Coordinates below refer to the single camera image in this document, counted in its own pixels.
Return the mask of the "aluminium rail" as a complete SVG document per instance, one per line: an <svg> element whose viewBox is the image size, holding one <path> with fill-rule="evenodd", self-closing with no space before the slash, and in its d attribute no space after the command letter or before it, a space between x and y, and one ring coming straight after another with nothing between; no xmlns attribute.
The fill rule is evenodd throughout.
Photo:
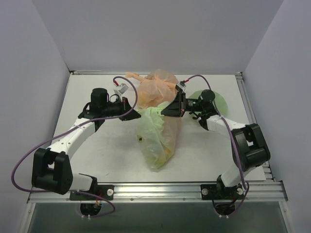
<svg viewBox="0 0 311 233"><path fill-rule="evenodd" d="M253 108L251 106L251 102L250 99L248 97L247 91L246 91L246 86L244 83L244 78L243 78L243 73L242 72L238 72L235 74L235 78L237 81L237 85L242 97L242 101L243 101L243 105L246 111L246 115L248 118L249 123L257 123ZM266 180L269 182L275 182L275 178L273 177L272 171L271 171L271 167L269 162L265 162L263 165L263 171L266 177Z"/></svg>
<svg viewBox="0 0 311 233"><path fill-rule="evenodd" d="M72 75L101 75L100 70L75 70L70 72Z"/></svg>
<svg viewBox="0 0 311 233"><path fill-rule="evenodd" d="M112 203L165 203L165 202L202 202L209 201L210 190L216 189L215 182L173 182L173 183L101 183L112 186L113 191L101 194ZM98 198L75 195L68 192L32 193L28 203L94 203ZM280 202L288 197L282 182L249 182L249 191L245 201Z"/></svg>

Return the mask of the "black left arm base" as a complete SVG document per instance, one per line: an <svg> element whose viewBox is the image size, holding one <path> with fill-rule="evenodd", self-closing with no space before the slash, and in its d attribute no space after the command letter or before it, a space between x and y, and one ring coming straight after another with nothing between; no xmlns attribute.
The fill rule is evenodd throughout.
<svg viewBox="0 0 311 233"><path fill-rule="evenodd" d="M98 218L115 213L113 184L99 184L93 180L88 191L71 191L69 200L79 201L79 212L82 218Z"/></svg>

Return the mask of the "green wavy plastic bowl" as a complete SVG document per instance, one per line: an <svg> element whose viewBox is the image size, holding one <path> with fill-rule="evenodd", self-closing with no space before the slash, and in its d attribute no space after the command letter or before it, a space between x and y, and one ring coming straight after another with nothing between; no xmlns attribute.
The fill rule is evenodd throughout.
<svg viewBox="0 0 311 233"><path fill-rule="evenodd" d="M189 99L198 99L202 92L203 92L203 90L195 91L193 94L191 94L189 96ZM216 103L216 106L217 106L219 112L221 113L221 115L227 117L228 105L227 105L224 97L216 91L214 91L214 93L215 93L215 103Z"/></svg>

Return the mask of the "aluminium right side rail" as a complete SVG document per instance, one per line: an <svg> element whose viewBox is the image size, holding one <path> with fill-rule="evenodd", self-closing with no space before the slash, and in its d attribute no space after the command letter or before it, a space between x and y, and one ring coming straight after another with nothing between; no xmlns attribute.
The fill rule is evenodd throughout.
<svg viewBox="0 0 311 233"><path fill-rule="evenodd" d="M242 72L238 72L235 74L235 78L237 81L237 85L242 97L242 101L243 101L243 105L246 111L246 115L248 118L249 123L257 123L253 108L251 106L251 102L250 99L248 97L247 91L246 91L246 86L244 83L244 78L243 78L243 73ZM263 171L266 177L266 180L269 182L275 182L275 178L273 177L272 171L271 171L271 167L269 162L265 162L263 165Z"/></svg>

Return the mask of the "aluminium back rail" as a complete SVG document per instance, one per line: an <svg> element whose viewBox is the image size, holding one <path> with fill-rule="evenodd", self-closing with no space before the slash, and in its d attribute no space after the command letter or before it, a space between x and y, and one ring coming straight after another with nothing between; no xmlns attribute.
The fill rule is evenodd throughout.
<svg viewBox="0 0 311 233"><path fill-rule="evenodd" d="M101 75L100 70L75 70L70 72L72 75Z"/></svg>

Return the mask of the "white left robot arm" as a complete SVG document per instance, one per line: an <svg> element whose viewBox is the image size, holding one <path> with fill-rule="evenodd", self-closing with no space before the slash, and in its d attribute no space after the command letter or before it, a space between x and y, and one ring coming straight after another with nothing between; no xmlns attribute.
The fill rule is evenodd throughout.
<svg viewBox="0 0 311 233"><path fill-rule="evenodd" d="M69 133L60 137L48 148L38 148L34 153L32 186L57 194L80 191L88 200L98 195L97 179L73 172L70 160L82 144L92 136L107 119L129 121L140 118L126 97L109 100L104 88L94 88L88 102Z"/></svg>

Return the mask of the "orange tied plastic bag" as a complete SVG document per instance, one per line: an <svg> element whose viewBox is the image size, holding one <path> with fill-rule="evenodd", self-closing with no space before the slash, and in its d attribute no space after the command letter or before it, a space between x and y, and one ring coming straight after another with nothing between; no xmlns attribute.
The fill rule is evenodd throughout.
<svg viewBox="0 0 311 233"><path fill-rule="evenodd" d="M140 82L137 87L138 107L145 109L157 107L163 102L172 102L176 96L175 88L178 79L172 73L157 69L145 77L133 72L126 72L126 78L133 78Z"/></svg>

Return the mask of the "green plastic bag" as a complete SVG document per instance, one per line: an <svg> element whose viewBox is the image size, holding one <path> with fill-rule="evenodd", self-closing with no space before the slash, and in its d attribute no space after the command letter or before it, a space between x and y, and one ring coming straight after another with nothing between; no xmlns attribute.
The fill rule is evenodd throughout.
<svg viewBox="0 0 311 233"><path fill-rule="evenodd" d="M182 119L164 116L161 111L169 105L138 109L141 115L136 126L140 149L149 169L159 169L174 155Z"/></svg>

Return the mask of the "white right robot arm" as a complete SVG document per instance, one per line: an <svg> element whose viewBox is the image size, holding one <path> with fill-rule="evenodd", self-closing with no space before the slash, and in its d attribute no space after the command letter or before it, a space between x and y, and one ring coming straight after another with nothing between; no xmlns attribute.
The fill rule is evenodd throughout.
<svg viewBox="0 0 311 233"><path fill-rule="evenodd" d="M215 104L215 93L203 90L197 99L188 99L178 91L175 99L162 111L166 117L183 117L186 112L194 115L200 126L228 137L231 143L233 164L217 178L215 192L226 199L233 187L242 184L247 188L245 176L271 158L267 143L258 124L242 124L222 116Z"/></svg>

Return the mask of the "aluminium front rail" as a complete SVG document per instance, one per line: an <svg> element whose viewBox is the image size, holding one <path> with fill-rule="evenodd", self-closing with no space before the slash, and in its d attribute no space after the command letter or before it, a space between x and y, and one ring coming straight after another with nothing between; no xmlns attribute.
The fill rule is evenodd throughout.
<svg viewBox="0 0 311 233"><path fill-rule="evenodd" d="M101 194L112 203L165 203L165 202L202 202L209 201L210 190L216 189L215 182L173 182L173 183L101 183L112 186L113 191ZM94 203L98 198L75 195L68 192L32 193L28 203ZM249 191L245 201L280 202L288 197L282 182L249 182Z"/></svg>

